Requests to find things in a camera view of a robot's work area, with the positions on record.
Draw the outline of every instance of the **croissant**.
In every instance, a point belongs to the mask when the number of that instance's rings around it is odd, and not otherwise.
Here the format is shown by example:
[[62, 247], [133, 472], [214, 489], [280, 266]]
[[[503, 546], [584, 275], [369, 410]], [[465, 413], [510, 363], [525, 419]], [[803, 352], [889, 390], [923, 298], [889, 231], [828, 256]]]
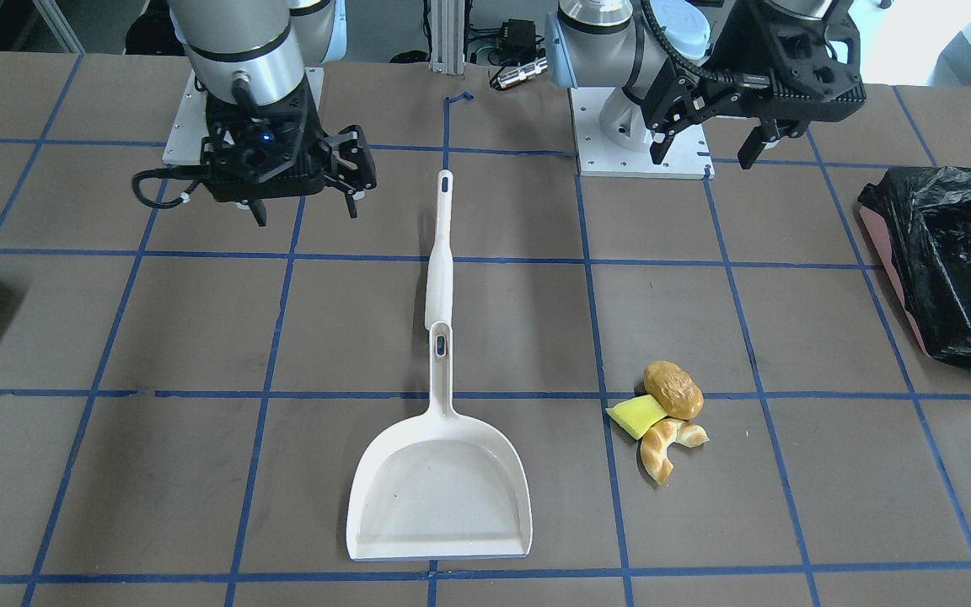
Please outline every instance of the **croissant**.
[[685, 447], [698, 447], [709, 441], [706, 430], [697, 424], [685, 422], [683, 419], [667, 417], [655, 423], [643, 434], [643, 441], [639, 445], [639, 457], [643, 460], [643, 468], [657, 484], [669, 480], [673, 471], [673, 462], [669, 461], [669, 445], [679, 443]]
[[643, 468], [659, 485], [669, 480], [673, 471], [673, 462], [669, 461], [667, 453], [669, 445], [677, 441], [677, 424], [673, 422], [679, 420], [662, 419], [655, 423], [643, 434], [639, 444], [639, 457], [643, 460]]

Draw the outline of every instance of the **metal pole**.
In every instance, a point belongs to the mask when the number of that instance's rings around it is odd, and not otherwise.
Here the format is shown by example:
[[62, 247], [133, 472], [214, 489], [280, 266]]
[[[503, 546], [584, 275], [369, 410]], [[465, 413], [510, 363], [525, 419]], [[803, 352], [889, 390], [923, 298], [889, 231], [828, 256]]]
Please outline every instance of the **metal pole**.
[[83, 54], [84, 46], [81, 46], [81, 39], [74, 34], [73, 27], [70, 27], [66, 15], [62, 14], [62, 9], [58, 7], [55, 0], [32, 0], [35, 10], [40, 12], [47, 27], [51, 28], [51, 34], [58, 40], [62, 49], [70, 53]]
[[462, 76], [465, 0], [429, 0], [429, 69]]

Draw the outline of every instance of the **black trash bag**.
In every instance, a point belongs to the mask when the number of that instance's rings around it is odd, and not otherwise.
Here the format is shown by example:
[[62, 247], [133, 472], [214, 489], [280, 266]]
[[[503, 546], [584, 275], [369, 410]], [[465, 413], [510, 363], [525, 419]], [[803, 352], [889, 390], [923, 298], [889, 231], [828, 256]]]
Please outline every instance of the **black trash bag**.
[[886, 220], [905, 310], [928, 354], [971, 369], [971, 169], [890, 169], [860, 204]]

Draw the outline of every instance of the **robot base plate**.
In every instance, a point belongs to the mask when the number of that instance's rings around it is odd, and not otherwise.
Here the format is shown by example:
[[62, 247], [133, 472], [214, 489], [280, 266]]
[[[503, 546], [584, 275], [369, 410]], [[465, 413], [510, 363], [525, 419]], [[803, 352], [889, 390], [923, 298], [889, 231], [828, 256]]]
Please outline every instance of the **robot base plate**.
[[591, 177], [645, 177], [661, 180], [702, 180], [707, 170], [714, 176], [714, 164], [702, 126], [685, 128], [674, 139], [662, 164], [651, 162], [648, 149], [630, 150], [605, 136], [598, 115], [609, 88], [571, 89], [571, 115], [579, 151], [579, 174]]

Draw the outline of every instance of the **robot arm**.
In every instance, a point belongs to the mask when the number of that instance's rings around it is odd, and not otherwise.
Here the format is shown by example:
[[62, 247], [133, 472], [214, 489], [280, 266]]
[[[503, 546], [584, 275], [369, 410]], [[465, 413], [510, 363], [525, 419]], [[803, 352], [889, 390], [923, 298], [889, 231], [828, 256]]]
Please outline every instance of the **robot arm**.
[[[148, 200], [148, 178], [192, 180], [219, 202], [235, 202], [266, 223], [263, 197], [307, 196], [325, 187], [344, 193], [347, 211], [377, 187], [373, 157], [360, 126], [329, 135], [321, 128], [307, 65], [342, 57], [346, 50], [344, 0], [169, 0], [174, 29], [193, 66], [204, 104], [204, 131], [193, 142], [193, 164], [146, 170], [134, 192], [150, 207], [184, 202]], [[189, 91], [185, 96], [192, 97]]]
[[736, 0], [708, 57], [709, 28], [701, 40], [690, 27], [705, 17], [683, 0], [639, 0], [639, 8], [631, 0], [561, 0], [547, 24], [548, 64], [558, 85], [623, 89], [652, 132], [656, 164], [689, 126], [716, 115], [758, 118], [737, 154], [748, 169], [783, 137], [863, 105], [851, 4]]

